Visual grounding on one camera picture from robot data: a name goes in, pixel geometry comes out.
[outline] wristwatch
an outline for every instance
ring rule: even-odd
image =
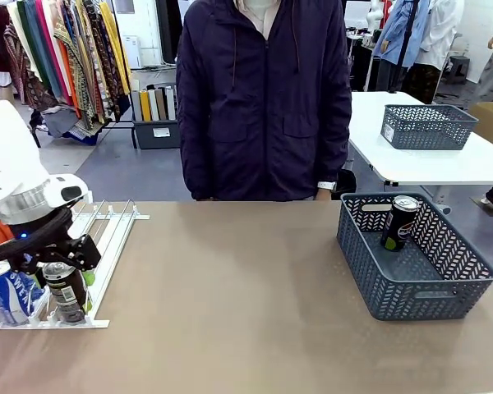
[[[334,190],[336,188],[336,182],[318,182],[318,189]]]

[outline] navy jacket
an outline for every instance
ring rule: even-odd
[[[233,0],[188,9],[177,58],[194,199],[305,199],[347,158],[351,91],[339,0],[282,0],[268,40]]]

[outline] gray storage bin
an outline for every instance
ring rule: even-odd
[[[452,105],[386,105],[381,134],[396,149],[460,150],[477,122]]]
[[[338,242],[369,312],[379,320],[464,318],[493,282],[493,267],[416,193],[403,194],[421,203],[407,244],[384,249],[381,232],[396,195],[342,196]]]
[[[181,146],[177,121],[133,121],[139,148],[173,149]]]

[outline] white label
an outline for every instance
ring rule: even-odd
[[[75,292],[73,291],[71,286],[63,287],[62,288],[62,295],[64,297],[64,300],[66,300],[67,302],[73,301],[76,299]]]
[[[164,127],[163,129],[154,129],[154,137],[163,138],[170,136],[170,129]]]
[[[389,142],[393,142],[393,136],[394,136],[394,129],[389,126],[389,125],[385,125],[385,133],[384,133],[384,137],[386,140],[388,140]]]

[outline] can rack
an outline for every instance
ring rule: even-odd
[[[94,224],[100,221],[99,227],[94,235],[92,235],[92,238],[102,257],[94,271],[94,284],[86,287],[87,297],[91,301],[92,306],[85,316],[85,323],[71,325],[61,322],[58,319],[57,307],[49,310],[51,293],[48,286],[46,286],[44,288],[44,294],[34,302],[35,309],[30,314],[27,324],[13,327],[0,322],[0,330],[84,329],[107,328],[109,326],[109,320],[96,320],[95,317],[99,312],[102,299],[108,289],[109,282],[117,267],[122,249],[124,249],[135,220],[148,220],[150,219],[150,215],[141,214],[135,202],[131,200],[126,202],[120,213],[116,213],[111,204],[108,204],[106,213],[101,213],[105,204],[106,201],[93,205],[93,211],[91,213],[82,212],[87,204],[82,205],[78,211],[73,208],[73,224],[68,231],[71,237],[78,238],[89,233]],[[40,319],[44,311],[47,320]]]

